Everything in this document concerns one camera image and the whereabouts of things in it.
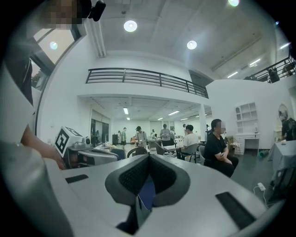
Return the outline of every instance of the black slot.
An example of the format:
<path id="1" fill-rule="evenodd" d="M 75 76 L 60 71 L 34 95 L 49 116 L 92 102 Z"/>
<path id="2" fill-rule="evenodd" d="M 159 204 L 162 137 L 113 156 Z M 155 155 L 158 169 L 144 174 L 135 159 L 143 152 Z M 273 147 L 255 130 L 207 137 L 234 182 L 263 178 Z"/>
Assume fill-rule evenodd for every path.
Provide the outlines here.
<path id="1" fill-rule="evenodd" d="M 87 175 L 77 175 L 77 176 L 66 178 L 66 181 L 67 181 L 67 183 L 74 183 L 74 182 L 78 182 L 78 181 L 84 180 L 84 179 L 88 179 L 88 176 Z"/>
<path id="2" fill-rule="evenodd" d="M 229 192 L 217 194 L 216 197 L 241 230 L 256 220 Z"/>

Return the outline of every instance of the ceiling light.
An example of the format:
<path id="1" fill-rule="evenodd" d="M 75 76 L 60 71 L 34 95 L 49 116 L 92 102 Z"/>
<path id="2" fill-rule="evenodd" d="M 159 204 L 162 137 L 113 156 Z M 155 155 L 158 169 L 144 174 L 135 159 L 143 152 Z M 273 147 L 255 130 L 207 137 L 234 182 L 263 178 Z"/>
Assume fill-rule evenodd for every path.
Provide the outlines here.
<path id="1" fill-rule="evenodd" d="M 129 114 L 128 108 L 123 108 L 125 114 Z"/>
<path id="2" fill-rule="evenodd" d="M 285 47 L 287 47 L 290 43 L 287 43 L 287 44 L 284 44 L 282 47 L 281 47 L 281 50 Z"/>
<path id="3" fill-rule="evenodd" d="M 124 29 L 128 32 L 133 32 L 137 29 L 137 23 L 133 20 L 128 20 L 127 22 L 124 23 L 123 25 Z"/>
<path id="4" fill-rule="evenodd" d="M 187 48 L 189 48 L 190 50 L 195 49 L 197 46 L 197 43 L 194 40 L 191 40 L 187 43 Z"/>
<path id="5" fill-rule="evenodd" d="M 227 78 L 232 77 L 232 76 L 234 76 L 235 74 L 238 74 L 238 72 L 235 72 L 235 73 L 229 75 Z"/>
<path id="6" fill-rule="evenodd" d="M 253 64 L 255 64 L 255 63 L 259 62 L 259 61 L 260 61 L 260 59 L 257 59 L 256 61 L 250 63 L 250 66 L 252 66 Z"/>
<path id="7" fill-rule="evenodd" d="M 239 0 L 228 0 L 228 2 L 229 2 L 230 5 L 232 5 L 232 6 L 237 6 L 237 5 L 240 3 Z"/>
<path id="8" fill-rule="evenodd" d="M 179 112 L 180 112 L 180 111 L 177 110 L 177 111 L 175 111 L 175 112 L 170 113 L 169 115 L 173 115 L 173 114 L 175 114 L 175 113 L 179 113 Z"/>
<path id="9" fill-rule="evenodd" d="M 52 50 L 56 50 L 57 49 L 57 43 L 55 41 L 50 42 L 50 47 Z"/>

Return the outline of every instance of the round ceiling light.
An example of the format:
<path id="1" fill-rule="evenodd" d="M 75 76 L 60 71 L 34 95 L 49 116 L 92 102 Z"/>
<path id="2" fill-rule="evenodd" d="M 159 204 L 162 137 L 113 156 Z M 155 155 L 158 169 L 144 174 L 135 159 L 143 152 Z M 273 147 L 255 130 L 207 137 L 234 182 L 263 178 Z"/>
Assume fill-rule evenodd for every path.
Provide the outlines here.
<path id="1" fill-rule="evenodd" d="M 52 50 L 56 50 L 57 49 L 57 43 L 55 41 L 50 42 L 50 47 Z"/>
<path id="2" fill-rule="evenodd" d="M 195 49 L 197 46 L 197 43 L 194 40 L 191 40 L 187 43 L 187 48 L 189 48 L 190 50 Z"/>
<path id="3" fill-rule="evenodd" d="M 237 5 L 240 3 L 239 0 L 228 0 L 228 2 L 229 2 L 230 5 L 232 5 L 232 6 L 237 6 Z"/>
<path id="4" fill-rule="evenodd" d="M 133 20 L 128 20 L 127 22 L 124 23 L 123 25 L 124 29 L 128 32 L 133 32 L 137 29 L 137 23 Z"/>

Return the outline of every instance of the black metal railing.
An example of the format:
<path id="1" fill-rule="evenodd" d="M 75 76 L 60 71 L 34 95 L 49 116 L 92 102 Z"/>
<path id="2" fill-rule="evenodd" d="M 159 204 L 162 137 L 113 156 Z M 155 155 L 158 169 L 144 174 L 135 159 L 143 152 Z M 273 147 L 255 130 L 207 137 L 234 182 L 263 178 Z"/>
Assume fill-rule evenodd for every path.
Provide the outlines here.
<path id="1" fill-rule="evenodd" d="M 245 80 L 252 81 L 267 81 L 268 83 L 275 83 L 281 78 L 285 78 L 296 74 L 296 61 L 289 54 L 289 56 L 253 75 L 247 76 Z"/>
<path id="2" fill-rule="evenodd" d="M 164 73 L 128 68 L 99 68 L 88 71 L 86 84 L 99 82 L 139 83 L 176 89 L 209 98 L 205 86 Z"/>

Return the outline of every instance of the shelving unit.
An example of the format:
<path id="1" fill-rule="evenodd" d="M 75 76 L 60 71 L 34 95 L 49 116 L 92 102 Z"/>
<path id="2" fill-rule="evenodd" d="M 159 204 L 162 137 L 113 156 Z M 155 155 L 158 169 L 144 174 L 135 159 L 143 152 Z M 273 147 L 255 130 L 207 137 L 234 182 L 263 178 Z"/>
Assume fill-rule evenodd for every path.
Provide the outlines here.
<path id="1" fill-rule="evenodd" d="M 235 107 L 237 133 L 254 133 L 257 127 L 258 117 L 255 103 L 244 104 Z"/>

